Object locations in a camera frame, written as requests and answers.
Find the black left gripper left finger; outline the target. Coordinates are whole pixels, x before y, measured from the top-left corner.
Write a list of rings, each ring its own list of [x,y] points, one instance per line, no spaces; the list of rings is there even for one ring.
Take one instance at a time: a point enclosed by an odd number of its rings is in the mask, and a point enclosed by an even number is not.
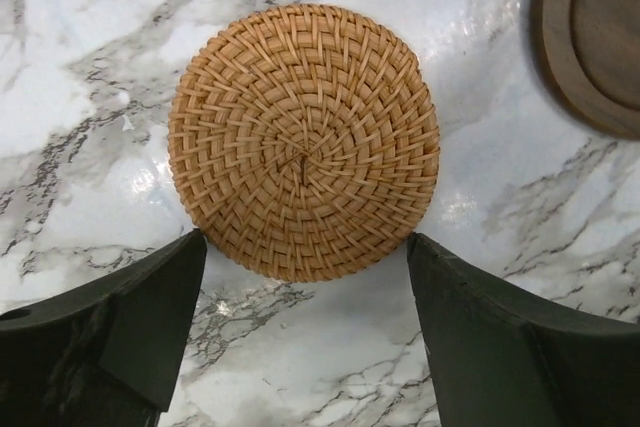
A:
[[[1,316],[4,426],[155,426],[169,409],[207,247],[193,230]]]

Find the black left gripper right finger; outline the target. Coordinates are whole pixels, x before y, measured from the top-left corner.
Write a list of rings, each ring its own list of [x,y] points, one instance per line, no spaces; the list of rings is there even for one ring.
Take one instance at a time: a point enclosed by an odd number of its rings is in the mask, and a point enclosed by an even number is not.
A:
[[[423,234],[407,262],[442,425],[638,425],[638,325],[531,294]]]

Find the dark walnut wood coaster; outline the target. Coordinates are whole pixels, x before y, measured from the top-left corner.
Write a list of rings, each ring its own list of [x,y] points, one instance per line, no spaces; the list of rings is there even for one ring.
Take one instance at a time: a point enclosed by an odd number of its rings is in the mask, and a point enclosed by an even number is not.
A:
[[[589,127],[639,137],[639,0],[531,0],[536,69]]]

